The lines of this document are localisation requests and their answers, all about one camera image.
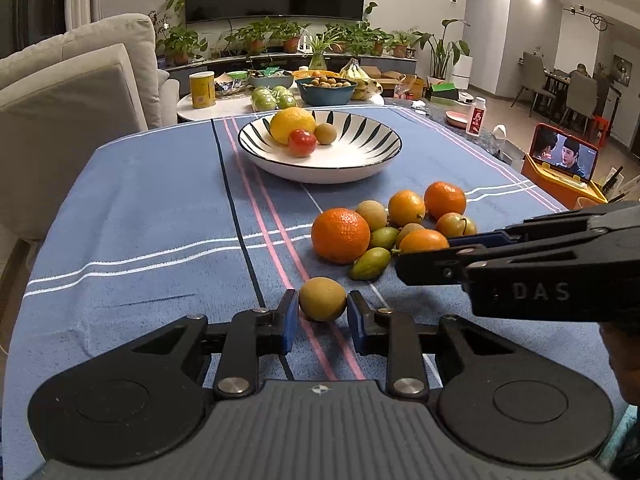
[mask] gray ribbed surface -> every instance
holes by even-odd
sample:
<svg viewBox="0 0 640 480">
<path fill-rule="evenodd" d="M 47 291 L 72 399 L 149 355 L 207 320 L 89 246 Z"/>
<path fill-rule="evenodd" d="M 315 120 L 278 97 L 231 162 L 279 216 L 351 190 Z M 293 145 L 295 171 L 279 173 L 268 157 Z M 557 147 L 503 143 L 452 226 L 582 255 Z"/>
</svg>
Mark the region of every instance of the gray ribbed surface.
<svg viewBox="0 0 640 480">
<path fill-rule="evenodd" d="M 220 404 L 180 449 L 121 470 L 81 470 L 48 462 L 47 480 L 595 480 L 592 462 L 557 471 L 484 462 L 452 443 L 428 410 L 383 395 L 374 381 L 269 381 L 254 397 Z"/>
</svg>

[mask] yellow can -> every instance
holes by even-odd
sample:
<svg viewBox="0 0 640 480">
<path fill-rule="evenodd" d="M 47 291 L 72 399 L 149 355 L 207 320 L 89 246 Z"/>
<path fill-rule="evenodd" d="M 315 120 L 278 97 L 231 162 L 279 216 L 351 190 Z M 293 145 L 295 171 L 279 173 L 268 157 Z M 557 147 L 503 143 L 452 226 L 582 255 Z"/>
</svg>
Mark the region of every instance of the yellow can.
<svg viewBox="0 0 640 480">
<path fill-rule="evenodd" d="M 194 108 L 207 108 L 216 104 L 216 86 L 213 72 L 196 72 L 189 76 L 191 101 Z"/>
</svg>

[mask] red tomato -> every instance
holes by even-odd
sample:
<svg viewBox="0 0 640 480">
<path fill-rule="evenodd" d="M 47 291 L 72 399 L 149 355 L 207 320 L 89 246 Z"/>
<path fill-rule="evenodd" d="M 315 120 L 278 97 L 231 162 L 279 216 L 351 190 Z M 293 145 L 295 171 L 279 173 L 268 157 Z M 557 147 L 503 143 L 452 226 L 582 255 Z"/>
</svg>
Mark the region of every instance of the red tomato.
<svg viewBox="0 0 640 480">
<path fill-rule="evenodd" d="M 289 134 L 289 153 L 293 156 L 309 156 L 316 148 L 316 136 L 306 130 L 293 130 Z"/>
</svg>

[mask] striped bowl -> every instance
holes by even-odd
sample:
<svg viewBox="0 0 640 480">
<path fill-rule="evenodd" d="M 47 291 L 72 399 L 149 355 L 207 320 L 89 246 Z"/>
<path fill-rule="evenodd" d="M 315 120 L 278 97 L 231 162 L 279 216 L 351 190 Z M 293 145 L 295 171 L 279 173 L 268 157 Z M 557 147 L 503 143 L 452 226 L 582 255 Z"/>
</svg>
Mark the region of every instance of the striped bowl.
<svg viewBox="0 0 640 480">
<path fill-rule="evenodd" d="M 264 171 L 309 184 L 341 184 L 367 178 L 383 170 L 402 150 L 402 140 L 391 128 L 373 119 L 334 110 L 313 110 L 318 124 L 331 123 L 338 138 L 318 145 L 307 158 L 289 155 L 270 134 L 273 114 L 249 123 L 238 133 L 238 143 Z"/>
</svg>

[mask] glass vase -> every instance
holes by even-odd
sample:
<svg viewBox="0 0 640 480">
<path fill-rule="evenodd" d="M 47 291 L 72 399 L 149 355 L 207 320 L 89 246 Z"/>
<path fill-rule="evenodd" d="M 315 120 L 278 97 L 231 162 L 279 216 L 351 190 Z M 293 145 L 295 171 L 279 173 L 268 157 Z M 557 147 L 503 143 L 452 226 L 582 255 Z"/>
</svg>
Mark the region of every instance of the glass vase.
<svg viewBox="0 0 640 480">
<path fill-rule="evenodd" d="M 324 60 L 324 52 L 317 52 L 311 56 L 309 70 L 326 70 L 326 61 Z"/>
</svg>

